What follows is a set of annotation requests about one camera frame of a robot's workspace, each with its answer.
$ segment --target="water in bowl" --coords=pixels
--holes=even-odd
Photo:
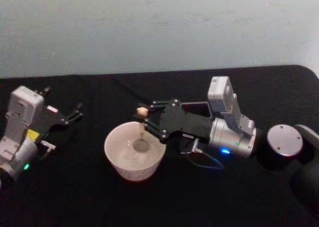
[[[154,159],[158,159],[159,152],[150,144],[150,149],[147,152],[139,152],[133,148],[133,142],[130,140],[123,145],[123,148],[117,158],[117,164],[125,170],[141,170],[154,164]]]

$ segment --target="black tablecloth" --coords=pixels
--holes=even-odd
[[[319,80],[300,66],[160,73],[59,76],[0,80],[0,134],[9,94],[19,85],[52,86],[46,104],[84,118],[48,140],[55,153],[31,164],[0,197],[9,226],[309,226],[316,225],[291,192],[300,166],[278,173],[256,158],[216,156],[225,171],[198,168],[168,149],[156,173],[141,183],[123,180],[104,154],[104,141],[131,120],[139,102],[203,101],[214,75],[229,76],[243,114],[256,126],[305,124],[319,131]]]

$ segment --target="silver motor housing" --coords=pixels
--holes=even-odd
[[[12,179],[16,181],[23,171],[24,166],[35,157],[37,152],[38,148],[36,144],[28,138],[25,138],[14,158],[10,162],[0,162],[0,168],[5,170]]]
[[[231,153],[249,157],[254,148],[256,138],[256,128],[251,137],[238,134],[228,128],[225,120],[215,118],[210,132],[209,147],[213,149],[227,148]]]

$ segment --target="yellow label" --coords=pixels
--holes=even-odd
[[[31,129],[28,129],[28,132],[26,133],[27,138],[29,138],[32,141],[35,141],[39,135],[39,133],[32,131]]]

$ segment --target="green led light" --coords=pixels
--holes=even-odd
[[[26,170],[29,168],[29,166],[30,166],[29,164],[26,164],[23,169]]]

